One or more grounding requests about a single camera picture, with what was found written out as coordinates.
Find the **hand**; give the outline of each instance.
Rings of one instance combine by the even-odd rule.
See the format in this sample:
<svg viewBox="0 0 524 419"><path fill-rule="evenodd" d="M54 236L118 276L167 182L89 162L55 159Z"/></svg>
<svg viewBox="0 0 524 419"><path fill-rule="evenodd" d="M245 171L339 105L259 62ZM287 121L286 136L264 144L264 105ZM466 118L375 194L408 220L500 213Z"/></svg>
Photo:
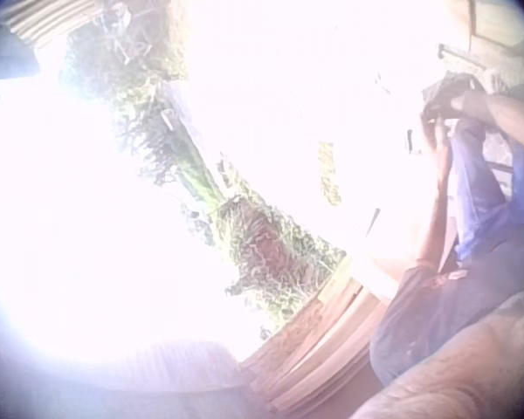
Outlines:
<svg viewBox="0 0 524 419"><path fill-rule="evenodd" d="M418 133L423 136L423 154L426 155L437 172L437 183L448 181L452 166L452 149L446 134L445 121L438 117L431 123L420 115Z"/></svg>

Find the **man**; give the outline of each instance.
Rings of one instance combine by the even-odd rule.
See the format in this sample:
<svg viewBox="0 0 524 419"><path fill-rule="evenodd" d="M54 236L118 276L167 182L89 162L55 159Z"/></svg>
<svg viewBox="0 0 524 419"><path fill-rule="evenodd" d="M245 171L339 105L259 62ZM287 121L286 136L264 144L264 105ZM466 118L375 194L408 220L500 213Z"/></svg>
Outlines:
<svg viewBox="0 0 524 419"><path fill-rule="evenodd" d="M443 109L441 114L460 114L450 141L440 115L434 124L423 119L420 124L437 171L428 229L414 265L404 273L371 341L371 363L384 385L524 292L524 104L470 91L445 103ZM510 202L483 158L486 126L497 127L513 151ZM439 275L451 167L457 184L459 269ZM460 384L466 380L462 374L458 379Z"/></svg>

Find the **stack of wood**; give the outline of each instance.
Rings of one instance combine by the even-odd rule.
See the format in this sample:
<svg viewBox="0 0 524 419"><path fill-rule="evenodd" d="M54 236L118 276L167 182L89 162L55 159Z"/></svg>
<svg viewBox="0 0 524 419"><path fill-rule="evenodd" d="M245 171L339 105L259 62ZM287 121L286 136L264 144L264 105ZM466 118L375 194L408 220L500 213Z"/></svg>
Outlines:
<svg viewBox="0 0 524 419"><path fill-rule="evenodd" d="M344 258L324 288L241 364L266 408L303 417L369 362L369 342L386 305L351 278Z"/></svg>

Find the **blue jeans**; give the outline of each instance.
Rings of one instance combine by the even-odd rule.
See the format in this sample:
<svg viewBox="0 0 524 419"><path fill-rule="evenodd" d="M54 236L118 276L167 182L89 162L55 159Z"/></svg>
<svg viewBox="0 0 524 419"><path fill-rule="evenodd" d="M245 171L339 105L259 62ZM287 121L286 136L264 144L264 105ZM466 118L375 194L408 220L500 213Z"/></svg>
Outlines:
<svg viewBox="0 0 524 419"><path fill-rule="evenodd" d="M452 137L452 169L460 261L473 255L502 230L524 225L524 146L513 139L513 196L507 202L483 157L485 125L469 118L458 121Z"/></svg>

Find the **jeans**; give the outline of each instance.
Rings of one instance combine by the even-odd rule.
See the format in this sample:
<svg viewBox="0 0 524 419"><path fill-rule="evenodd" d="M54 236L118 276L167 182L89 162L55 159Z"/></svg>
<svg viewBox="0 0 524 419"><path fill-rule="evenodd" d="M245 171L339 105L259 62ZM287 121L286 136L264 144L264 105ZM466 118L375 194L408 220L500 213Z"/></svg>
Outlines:
<svg viewBox="0 0 524 419"><path fill-rule="evenodd" d="M524 146L513 139L513 196L507 202L483 157L485 125L469 118L458 121L452 137L452 170L456 176L458 259L473 256L490 237L524 225Z"/></svg>

